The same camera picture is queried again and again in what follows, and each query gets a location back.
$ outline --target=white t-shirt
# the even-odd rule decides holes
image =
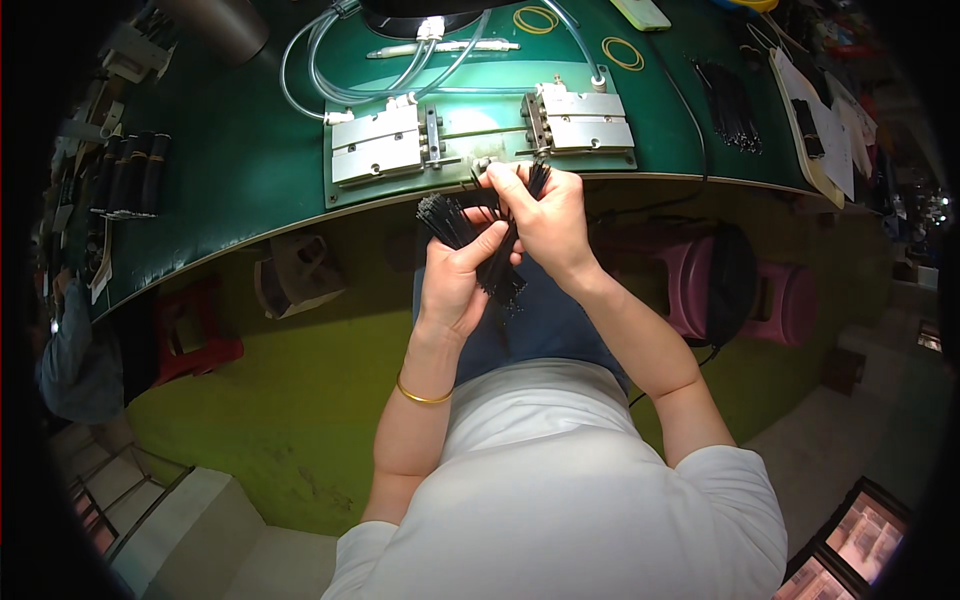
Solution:
[[[561,359],[454,392],[441,464],[399,527],[337,543],[326,600],[766,600],[786,530],[763,461],[711,446],[675,469],[644,442],[609,371]]]

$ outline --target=green floor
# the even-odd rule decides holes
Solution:
[[[624,181],[591,182],[591,188],[591,211],[687,189]],[[733,436],[746,442],[817,384],[824,354],[843,325],[879,317],[888,292],[887,242],[874,217],[845,216],[835,228],[820,228],[813,217],[791,214],[768,192],[725,184],[712,185],[699,200],[671,212],[737,223],[761,258],[803,263],[816,274],[820,313],[803,348],[735,340],[704,366]],[[327,535],[354,525],[370,489],[377,419],[411,328],[412,278],[388,267],[384,240],[412,222],[413,205],[398,204],[322,224],[348,290],[330,304],[280,322],[264,317],[253,294],[257,249],[228,254],[175,279],[168,287],[221,275],[222,321],[243,339],[245,356],[213,374],[152,390],[132,404],[129,419],[144,447],[236,476],[268,524]],[[662,305],[655,272],[626,275],[625,283],[652,305]],[[643,437],[661,449],[649,402],[636,405],[634,419]]]

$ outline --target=woman's left arm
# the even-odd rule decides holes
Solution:
[[[476,268],[493,254],[506,230],[506,222],[495,222],[458,251],[436,239],[427,246],[420,314],[397,378],[411,395],[436,399],[453,389],[460,351],[487,305],[487,295],[476,284]],[[519,263],[519,253],[511,261]],[[373,484],[361,522],[400,524],[417,487],[440,461],[449,417],[449,400],[418,402],[394,386],[373,440]]]

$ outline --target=stool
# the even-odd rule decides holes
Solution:
[[[707,338],[707,300],[713,236],[708,228],[665,228],[651,224],[605,231],[594,244],[602,253],[640,253],[666,263],[670,314],[685,338]]]
[[[220,286],[220,278],[212,276],[156,300],[154,327],[159,345],[159,377],[151,387],[188,374],[197,376],[209,373],[243,356],[243,342],[221,337],[217,326],[212,296],[213,290]],[[177,318],[190,306],[200,318],[205,346],[184,352],[176,323]]]
[[[766,279],[766,294],[773,293],[770,319],[748,319],[739,335],[770,340],[786,346],[802,346],[817,320],[817,287],[813,272],[800,265],[760,261],[757,274]]]

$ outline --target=phone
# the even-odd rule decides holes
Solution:
[[[642,32],[670,29],[670,19],[660,12],[653,0],[610,0],[630,24]]]

